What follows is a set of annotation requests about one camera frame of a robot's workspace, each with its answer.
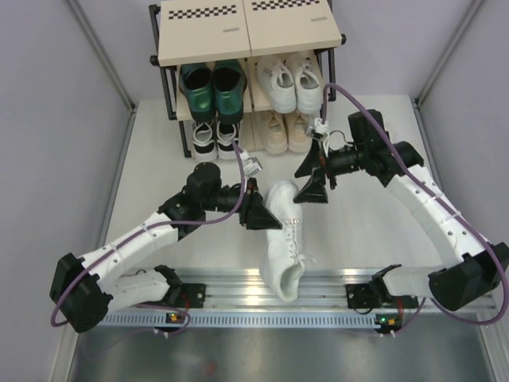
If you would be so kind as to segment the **beige lace sneaker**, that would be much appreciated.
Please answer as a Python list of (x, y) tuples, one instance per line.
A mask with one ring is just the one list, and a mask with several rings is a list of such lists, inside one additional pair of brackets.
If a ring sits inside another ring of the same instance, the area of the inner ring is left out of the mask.
[(306, 134), (309, 116), (299, 111), (284, 115), (289, 150), (296, 154), (306, 153), (312, 145), (312, 139)]
[(272, 155), (279, 155), (288, 149), (288, 140), (283, 115), (276, 111), (258, 113), (258, 130), (264, 149)]

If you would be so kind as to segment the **black white sneaker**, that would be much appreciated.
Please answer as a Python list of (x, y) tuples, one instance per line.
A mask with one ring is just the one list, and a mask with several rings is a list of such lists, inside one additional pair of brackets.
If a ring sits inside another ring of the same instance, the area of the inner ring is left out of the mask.
[(234, 144), (239, 143), (240, 123), (227, 124), (219, 122), (216, 128), (216, 145), (218, 155), (223, 160), (235, 160)]
[(195, 122), (192, 125), (192, 145), (194, 158), (198, 162), (212, 162), (217, 159), (218, 150), (213, 122)]

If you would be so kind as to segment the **green pointed shoe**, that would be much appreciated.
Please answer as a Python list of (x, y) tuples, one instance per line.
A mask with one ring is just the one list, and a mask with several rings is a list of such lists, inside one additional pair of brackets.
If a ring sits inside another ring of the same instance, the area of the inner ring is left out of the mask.
[(238, 60), (219, 60), (212, 72), (215, 106), (219, 121), (236, 124), (243, 119), (243, 95), (247, 89), (246, 74)]
[(179, 89), (194, 121), (208, 123), (215, 118), (212, 70), (205, 63), (183, 64), (179, 71)]

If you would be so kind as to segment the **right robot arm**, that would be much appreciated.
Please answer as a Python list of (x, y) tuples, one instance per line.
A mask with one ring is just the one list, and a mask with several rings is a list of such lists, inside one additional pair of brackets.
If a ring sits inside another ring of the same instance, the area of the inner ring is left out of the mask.
[(405, 141), (391, 142), (379, 111), (356, 112), (348, 123), (352, 141), (333, 150), (328, 123), (321, 118), (309, 122), (306, 134), (313, 143), (295, 173), (308, 181), (294, 202), (326, 204), (336, 177), (364, 171), (407, 208), (441, 260), (434, 267), (395, 264), (375, 273), (369, 283), (374, 302), (388, 307), (400, 296), (412, 296), (457, 311), (497, 288), (508, 267), (508, 246), (492, 244), (466, 227), (417, 150)]

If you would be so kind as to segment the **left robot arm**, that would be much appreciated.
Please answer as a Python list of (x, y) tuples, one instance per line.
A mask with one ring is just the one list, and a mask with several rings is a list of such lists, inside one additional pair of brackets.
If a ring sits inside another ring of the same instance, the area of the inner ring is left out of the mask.
[(135, 229), (85, 255), (68, 253), (59, 259), (49, 292), (56, 311), (77, 333), (84, 333), (116, 310), (146, 302), (174, 307), (184, 286), (174, 269), (160, 265), (136, 275), (127, 272), (209, 225), (207, 212), (221, 212), (224, 220), (238, 214), (247, 230), (282, 229), (263, 204), (255, 178), (223, 185), (216, 164), (200, 163), (183, 189)]

